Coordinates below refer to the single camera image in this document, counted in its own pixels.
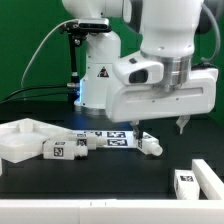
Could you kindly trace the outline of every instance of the white object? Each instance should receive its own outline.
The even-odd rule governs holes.
[[[204,0],[143,0],[141,50],[181,58],[194,53],[194,34]]]
[[[183,134],[184,131],[184,127],[186,126],[186,124],[189,122],[191,116],[189,115],[185,115],[185,116],[180,116],[176,122],[176,124],[179,126],[180,128],[180,134]]]
[[[88,155],[87,146],[78,146],[76,141],[48,140],[43,145],[44,159],[74,160]]]
[[[86,41],[86,74],[81,80],[80,98],[76,106],[84,110],[105,110],[108,85],[113,83],[113,62],[120,57],[121,40],[114,33],[88,35]]]
[[[224,200],[224,184],[204,160],[193,160],[192,170],[209,200]]]
[[[42,144],[71,130],[24,119],[0,125],[0,158],[18,163],[43,153]]]
[[[89,150],[96,149],[97,136],[94,133],[74,133],[77,145],[87,146]]]
[[[156,84],[161,82],[164,72],[164,66],[162,63],[149,61],[142,57],[140,52],[136,52],[120,59],[119,61],[116,61],[114,63],[113,69],[116,77],[127,86],[133,84],[130,82],[131,74],[136,72],[146,71],[148,73],[147,80],[143,83],[143,85]]]
[[[146,132],[143,133],[142,139],[137,139],[136,141],[137,148],[145,155],[160,156],[163,152],[162,147],[159,145],[159,140]]]
[[[106,113],[114,122],[208,113],[215,104],[217,69],[190,73],[187,82],[166,94],[148,84],[109,86]]]
[[[0,200],[1,224],[223,224],[224,201]]]
[[[123,0],[62,0],[62,3],[74,18],[122,16]]]
[[[200,187],[191,170],[175,170],[174,188],[179,200],[199,200]]]

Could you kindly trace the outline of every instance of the black cable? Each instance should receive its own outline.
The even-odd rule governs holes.
[[[8,103],[8,102],[13,102],[13,101],[20,101],[20,100],[25,100],[25,99],[31,99],[31,98],[38,98],[38,97],[46,97],[46,96],[54,96],[54,95],[63,95],[63,94],[74,94],[73,91],[70,92],[57,92],[57,93],[48,93],[48,94],[42,94],[42,95],[33,95],[33,96],[26,96],[26,97],[18,97],[14,99],[8,99],[8,100],[3,100],[0,102],[0,105]]]
[[[9,96],[5,97],[3,99],[3,101],[5,100],[9,100],[10,98],[12,98],[15,95],[18,95],[20,93],[26,92],[26,91],[30,91],[30,90],[40,90],[40,89],[57,89],[57,88],[66,88],[67,85],[62,84],[62,85],[47,85],[47,86],[31,86],[31,87],[26,87],[20,90],[17,90],[13,93],[11,93]]]

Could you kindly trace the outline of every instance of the white plastic part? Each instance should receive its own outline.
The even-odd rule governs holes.
[[[175,170],[174,188],[178,200],[199,200],[200,187],[191,170]]]
[[[130,0],[124,0],[123,19],[126,23],[131,22],[132,5]]]
[[[142,139],[136,141],[137,148],[145,155],[152,154],[154,156],[160,156],[163,153],[163,149],[159,145],[159,140],[146,132],[143,133]]]
[[[161,57],[192,55],[203,2],[143,0],[141,50]]]
[[[123,0],[62,0],[66,10],[75,18],[121,17]]]
[[[224,184],[202,159],[194,159],[192,170],[209,200],[224,200]]]
[[[32,119],[24,119],[0,125],[0,158],[18,163],[43,153],[42,144],[47,139],[69,129]]]
[[[81,80],[80,98],[75,105],[105,109],[108,85],[113,83],[112,63],[120,57],[121,40],[114,33],[88,35],[86,74]]]
[[[180,128],[180,134],[183,134],[184,131],[184,127],[187,125],[187,123],[189,122],[191,116],[190,115],[185,115],[185,116],[180,116],[176,122],[176,124],[179,126]]]
[[[43,144],[44,159],[74,160],[75,151],[79,151],[76,148],[77,142],[75,141],[48,140]]]
[[[107,116],[121,122],[208,113],[215,105],[217,75],[217,69],[193,71],[172,93],[150,84],[127,86],[116,79],[108,88]]]
[[[106,144],[107,144],[106,137],[102,137],[102,136],[97,137],[97,140],[96,140],[97,147],[102,147],[102,146],[104,146]]]
[[[78,145],[75,148],[75,157],[88,156],[88,148],[85,145]]]
[[[144,85],[156,84],[163,79],[163,64],[145,59],[139,51],[116,61],[113,65],[116,78],[123,82],[124,85],[133,85],[133,83],[130,83],[130,76],[132,73],[140,70],[148,72],[148,78],[147,81],[143,83]]]

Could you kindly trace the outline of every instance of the white cylinder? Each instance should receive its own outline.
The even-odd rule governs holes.
[[[141,50],[160,57],[194,52],[194,34],[204,0],[144,0]]]

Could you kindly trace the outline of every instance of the warning label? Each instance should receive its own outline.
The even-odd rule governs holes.
[[[100,77],[100,78],[109,78],[108,72],[107,72],[107,70],[106,70],[105,67],[102,68],[102,70],[100,71],[100,73],[98,74],[97,77]]]

